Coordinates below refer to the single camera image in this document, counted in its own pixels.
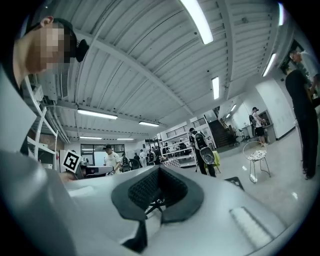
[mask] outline black pants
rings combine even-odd
[[[206,169],[205,169],[205,162],[202,159],[202,156],[200,154],[200,150],[195,149],[195,156],[196,156],[196,159],[198,161],[198,165],[200,167],[201,173],[204,174],[204,175],[207,175],[207,172],[206,172]],[[215,169],[214,169],[214,166],[212,164],[208,164],[208,170],[209,170],[210,176],[216,177]]]
[[[306,174],[312,177],[316,172],[318,151],[318,121],[316,112],[298,120],[298,124],[302,140],[303,168],[307,168]]]

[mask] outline railing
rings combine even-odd
[[[201,119],[198,119],[198,120],[192,122],[191,123],[191,127],[196,128],[196,127],[204,125],[205,123],[206,123],[205,119],[201,118]],[[188,128],[188,125],[185,125],[185,126],[182,126],[180,128],[177,128],[175,130],[167,132],[166,136],[168,138],[170,138],[170,137],[173,137],[173,136],[176,136],[176,135],[180,135],[180,134],[184,134],[184,133],[187,133],[187,132],[189,132],[189,128]]]

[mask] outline man in white shirt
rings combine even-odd
[[[259,141],[264,145],[266,143],[265,131],[261,123],[265,123],[266,121],[258,115],[257,111],[256,107],[252,109],[252,116],[255,120],[255,133],[259,136]]]
[[[113,166],[113,169],[116,174],[120,173],[120,165],[121,165],[121,159],[120,156],[112,151],[112,146],[110,144],[107,144],[103,147],[103,149],[106,152],[106,157],[104,158],[104,164],[106,166]]]
[[[141,162],[142,167],[146,167],[147,166],[147,160],[146,160],[147,154],[146,154],[146,152],[144,152],[141,149],[139,157],[140,157],[140,162]]]
[[[297,52],[296,50],[290,52],[290,58],[294,62],[302,63],[309,73],[309,79],[312,82],[309,91],[312,96],[315,93],[316,86],[320,89],[320,65],[317,58],[306,51]]]

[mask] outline white shirt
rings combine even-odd
[[[139,157],[140,158],[142,158],[142,159],[145,159],[146,157],[147,157],[147,154],[146,154],[146,152],[140,152],[140,155],[139,155]]]
[[[311,81],[314,80],[316,74],[320,74],[320,66],[317,59],[310,53],[303,51],[300,53],[302,58],[302,64],[308,71]]]
[[[119,162],[121,162],[120,156],[115,152],[112,152],[112,154],[106,154],[106,157],[104,158],[104,163],[107,166],[113,166],[114,169],[116,168],[117,163]]]
[[[256,121],[256,123],[255,123],[255,128],[258,128],[258,127],[261,127],[262,125],[261,125],[261,122],[258,120],[258,113],[257,112],[255,112],[255,113],[253,113],[252,114],[252,116],[253,116],[253,118],[254,118],[254,120]]]

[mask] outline sticker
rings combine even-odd
[[[80,163],[81,155],[78,155],[70,150],[66,152],[62,166],[67,170],[76,173],[77,167]]]

